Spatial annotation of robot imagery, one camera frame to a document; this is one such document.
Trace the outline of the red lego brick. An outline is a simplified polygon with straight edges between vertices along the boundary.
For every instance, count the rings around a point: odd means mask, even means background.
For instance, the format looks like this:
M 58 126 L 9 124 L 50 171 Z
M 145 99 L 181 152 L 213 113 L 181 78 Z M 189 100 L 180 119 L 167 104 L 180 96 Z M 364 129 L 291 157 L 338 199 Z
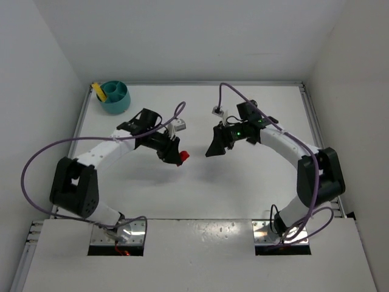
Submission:
M 183 163 L 184 161 L 186 161 L 190 157 L 190 155 L 187 151 L 181 151 L 179 153 L 179 157 L 180 157 L 181 163 Z

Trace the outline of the long yellow lego brick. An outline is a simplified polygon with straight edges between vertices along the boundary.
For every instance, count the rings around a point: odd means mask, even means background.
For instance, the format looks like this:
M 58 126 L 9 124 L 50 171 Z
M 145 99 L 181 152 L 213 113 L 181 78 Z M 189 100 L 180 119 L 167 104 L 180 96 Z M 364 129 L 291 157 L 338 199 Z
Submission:
M 98 83 L 92 83 L 91 84 L 93 90 L 95 91 L 99 101 L 105 103 L 107 100 L 107 96 L 104 92 L 104 90 L 101 88 L 101 86 Z

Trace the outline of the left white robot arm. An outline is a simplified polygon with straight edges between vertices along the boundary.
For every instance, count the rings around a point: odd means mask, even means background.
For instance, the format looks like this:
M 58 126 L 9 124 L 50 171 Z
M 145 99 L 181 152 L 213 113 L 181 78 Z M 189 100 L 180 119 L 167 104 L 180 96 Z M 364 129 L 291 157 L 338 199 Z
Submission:
M 128 153 L 139 147 L 154 150 L 164 163 L 176 166 L 189 157 L 179 151 L 177 132 L 186 128 L 183 119 L 171 119 L 158 124 L 160 115 L 142 109 L 135 117 L 117 126 L 114 132 L 86 153 L 76 158 L 59 160 L 50 192 L 50 202 L 74 215 L 105 229 L 117 229 L 127 224 L 119 211 L 100 200 L 98 176 Z

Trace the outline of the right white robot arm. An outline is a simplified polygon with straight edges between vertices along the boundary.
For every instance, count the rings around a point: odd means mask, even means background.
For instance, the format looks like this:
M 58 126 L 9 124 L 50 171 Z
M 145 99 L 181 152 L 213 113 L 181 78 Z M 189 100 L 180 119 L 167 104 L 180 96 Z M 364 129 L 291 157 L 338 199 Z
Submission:
M 205 155 L 224 155 L 235 142 L 245 140 L 271 148 L 295 167 L 297 194 L 275 214 L 272 223 L 273 232 L 282 236 L 294 223 L 302 223 L 316 207 L 343 194 L 345 181 L 339 157 L 333 148 L 321 149 L 292 138 L 278 126 L 276 119 L 264 117 L 254 106 L 254 100 L 238 104 L 240 118 L 236 123 L 229 123 L 227 113 L 220 106 L 215 106 L 212 113 L 221 121 L 213 127 L 213 140 Z

